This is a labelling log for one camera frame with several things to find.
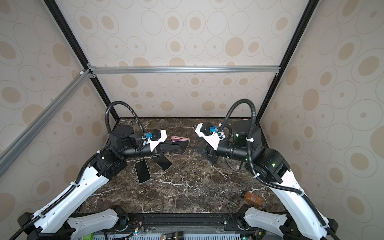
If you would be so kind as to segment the phone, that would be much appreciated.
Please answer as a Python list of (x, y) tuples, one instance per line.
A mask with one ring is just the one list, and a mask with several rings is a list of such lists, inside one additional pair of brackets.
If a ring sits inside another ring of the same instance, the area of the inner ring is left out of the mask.
[(153, 156), (153, 160), (163, 171), (167, 171), (172, 166), (172, 163), (164, 155)]
[(139, 184), (147, 183), (152, 179), (146, 160), (135, 163), (134, 168)]

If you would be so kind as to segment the pink phone case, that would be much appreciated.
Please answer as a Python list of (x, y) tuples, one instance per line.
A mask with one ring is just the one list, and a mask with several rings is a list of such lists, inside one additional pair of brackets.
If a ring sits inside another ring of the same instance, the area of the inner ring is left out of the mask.
[(186, 138), (186, 137), (178, 137), (178, 136), (172, 136), (171, 137), (171, 143), (176, 143), (176, 142), (182, 142), (182, 141), (190, 141), (189, 138)]

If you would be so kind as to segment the purple smartphone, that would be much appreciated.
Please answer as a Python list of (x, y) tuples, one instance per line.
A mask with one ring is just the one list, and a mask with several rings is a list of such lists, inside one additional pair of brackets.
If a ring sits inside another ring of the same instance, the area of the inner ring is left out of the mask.
[(172, 150), (168, 152), (169, 155), (182, 155), (186, 152), (190, 141), (189, 140), (177, 140), (171, 142), (171, 145), (174, 146)]

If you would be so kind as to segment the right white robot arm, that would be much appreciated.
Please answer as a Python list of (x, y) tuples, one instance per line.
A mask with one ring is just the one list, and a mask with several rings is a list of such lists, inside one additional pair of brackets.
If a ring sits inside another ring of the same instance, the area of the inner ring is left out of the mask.
[[(244, 130), (230, 142), (224, 134), (224, 128), (236, 107), (241, 104), (250, 107), (251, 118), (239, 122)], [(253, 179), (271, 189), (288, 211), (287, 214), (272, 214), (249, 207), (243, 213), (238, 227), (244, 231), (259, 228), (284, 240), (324, 240), (327, 236), (337, 240), (337, 222), (326, 218), (315, 207), (282, 154), (263, 146), (256, 120), (254, 103), (241, 99), (230, 107), (219, 126), (204, 122), (195, 129), (197, 136), (207, 144), (196, 146), (194, 150), (212, 164), (219, 157), (245, 163)]]

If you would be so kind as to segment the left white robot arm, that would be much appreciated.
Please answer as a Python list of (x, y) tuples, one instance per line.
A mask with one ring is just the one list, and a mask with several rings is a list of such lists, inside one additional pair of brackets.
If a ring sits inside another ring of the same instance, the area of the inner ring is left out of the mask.
[[(109, 116), (116, 105), (122, 105), (132, 113), (141, 135), (128, 125), (111, 129)], [(165, 130), (146, 131), (133, 108), (122, 101), (107, 106), (105, 124), (109, 136), (106, 145), (84, 163), (76, 179), (54, 200), (34, 213), (19, 217), (21, 228), (11, 236), (12, 240), (22, 233), (27, 234), (29, 240), (77, 240), (99, 230), (125, 227), (128, 214), (121, 207), (83, 217), (71, 215), (95, 191), (126, 168), (128, 159), (161, 156), (174, 145), (167, 140)]]

